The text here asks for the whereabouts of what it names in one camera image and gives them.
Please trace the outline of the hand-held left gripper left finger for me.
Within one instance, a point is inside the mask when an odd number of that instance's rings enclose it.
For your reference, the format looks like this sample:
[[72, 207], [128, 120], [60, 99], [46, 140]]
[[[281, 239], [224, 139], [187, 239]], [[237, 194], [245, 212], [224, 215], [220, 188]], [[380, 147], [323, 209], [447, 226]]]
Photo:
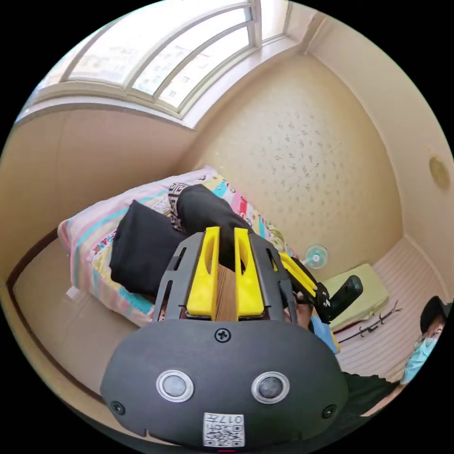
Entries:
[[190, 316], [215, 316], [217, 311], [220, 227], [203, 233], [186, 304]]

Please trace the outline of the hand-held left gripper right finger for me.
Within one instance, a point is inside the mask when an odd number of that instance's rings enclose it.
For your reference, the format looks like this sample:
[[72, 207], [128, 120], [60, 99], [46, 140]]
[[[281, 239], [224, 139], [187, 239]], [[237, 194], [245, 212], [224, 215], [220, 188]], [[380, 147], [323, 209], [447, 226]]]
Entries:
[[264, 303], [247, 229], [234, 229], [234, 249], [236, 315], [262, 316]]

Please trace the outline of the person's right hand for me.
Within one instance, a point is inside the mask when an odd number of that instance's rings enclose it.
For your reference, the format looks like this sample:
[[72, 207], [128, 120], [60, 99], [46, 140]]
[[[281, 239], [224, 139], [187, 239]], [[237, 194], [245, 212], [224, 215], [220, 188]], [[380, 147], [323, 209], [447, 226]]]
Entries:
[[304, 329], [314, 332], [312, 323], [312, 313], [313, 313], [312, 306], [307, 304], [296, 305], [297, 324]]

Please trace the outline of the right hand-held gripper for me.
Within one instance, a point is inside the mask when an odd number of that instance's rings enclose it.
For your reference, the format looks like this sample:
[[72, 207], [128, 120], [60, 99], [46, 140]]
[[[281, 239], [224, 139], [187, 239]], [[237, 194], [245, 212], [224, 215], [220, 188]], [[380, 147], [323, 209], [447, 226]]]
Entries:
[[283, 252], [279, 252], [279, 257], [295, 288], [297, 303], [314, 308], [322, 322], [331, 322], [333, 306], [324, 284], [317, 282], [298, 258]]

